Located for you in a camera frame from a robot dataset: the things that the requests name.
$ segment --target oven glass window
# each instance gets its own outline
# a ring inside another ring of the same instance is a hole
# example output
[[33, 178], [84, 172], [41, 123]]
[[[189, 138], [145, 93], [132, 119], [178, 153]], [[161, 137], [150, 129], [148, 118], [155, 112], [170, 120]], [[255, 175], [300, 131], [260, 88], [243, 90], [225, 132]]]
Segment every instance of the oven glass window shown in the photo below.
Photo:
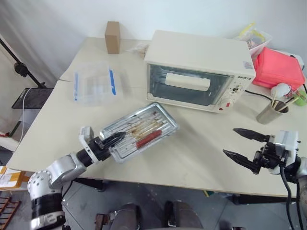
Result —
[[[150, 76], [149, 90], [154, 97], [204, 106], [211, 104], [215, 105], [233, 78], [233, 76], [230, 75], [177, 69], [157, 65], [148, 65], [147, 71], [149, 71]], [[166, 85], [165, 80], [168, 73], [195, 78], [206, 78], [210, 80], [210, 86], [207, 91], [201, 91]]]

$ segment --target cardboard box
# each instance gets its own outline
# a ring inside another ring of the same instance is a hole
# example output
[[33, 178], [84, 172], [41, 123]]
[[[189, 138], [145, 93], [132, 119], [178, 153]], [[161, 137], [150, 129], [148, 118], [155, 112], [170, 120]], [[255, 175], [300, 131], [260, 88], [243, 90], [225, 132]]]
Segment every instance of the cardboard box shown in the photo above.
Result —
[[119, 54], [119, 22], [107, 22], [105, 39], [108, 54]]
[[32, 172], [23, 172], [0, 166], [0, 190], [27, 190], [28, 181], [32, 174]]

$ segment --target white table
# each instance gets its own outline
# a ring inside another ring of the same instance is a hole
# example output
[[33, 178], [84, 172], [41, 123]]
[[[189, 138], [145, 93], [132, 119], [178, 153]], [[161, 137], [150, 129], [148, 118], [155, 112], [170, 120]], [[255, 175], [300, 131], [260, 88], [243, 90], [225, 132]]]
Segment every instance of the white table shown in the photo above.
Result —
[[[85, 42], [61, 77], [66, 81], [58, 81], [8, 167], [32, 172], [46, 168], [55, 159], [82, 148], [78, 141], [81, 126], [92, 126], [98, 135], [99, 130], [109, 123], [150, 103], [145, 99], [145, 66], [138, 54], [124, 52], [108, 56], [104, 52], [103, 39], [89, 38]], [[73, 85], [69, 82], [73, 68], [85, 60], [105, 60], [106, 57], [112, 67], [118, 63], [115, 81], [123, 90], [122, 100], [99, 107], [77, 104], [72, 100]], [[266, 89], [254, 85], [250, 90], [267, 93]], [[223, 149], [231, 150], [253, 159], [262, 143], [245, 139], [232, 131], [241, 127], [263, 134], [297, 130], [302, 139], [299, 155], [307, 156], [307, 107], [292, 105], [288, 114], [269, 125], [261, 125], [255, 117], [268, 102], [262, 97], [244, 93], [227, 114], [164, 105], [180, 125], [177, 133], [124, 164], [109, 158], [92, 165], [82, 177], [285, 196], [280, 176], [271, 175], [266, 169], [261, 169], [255, 176], [222, 152]], [[294, 193], [295, 185], [292, 184], [291, 188]]]

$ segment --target small brown box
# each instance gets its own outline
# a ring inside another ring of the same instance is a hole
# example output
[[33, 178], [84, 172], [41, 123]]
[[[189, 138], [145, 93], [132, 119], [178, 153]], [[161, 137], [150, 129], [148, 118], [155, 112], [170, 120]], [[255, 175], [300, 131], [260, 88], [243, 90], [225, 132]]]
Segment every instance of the small brown box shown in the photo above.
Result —
[[106, 39], [107, 53], [119, 54], [119, 45], [120, 45], [119, 22], [107, 22], [105, 39]]

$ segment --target toaster oven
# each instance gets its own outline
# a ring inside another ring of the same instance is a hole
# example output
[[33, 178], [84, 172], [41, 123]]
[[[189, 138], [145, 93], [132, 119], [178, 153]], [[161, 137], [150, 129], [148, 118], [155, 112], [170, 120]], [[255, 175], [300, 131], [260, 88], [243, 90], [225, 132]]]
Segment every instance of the toaster oven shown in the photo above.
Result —
[[217, 113], [256, 76], [247, 43], [232, 39], [158, 30], [144, 61], [147, 99]]

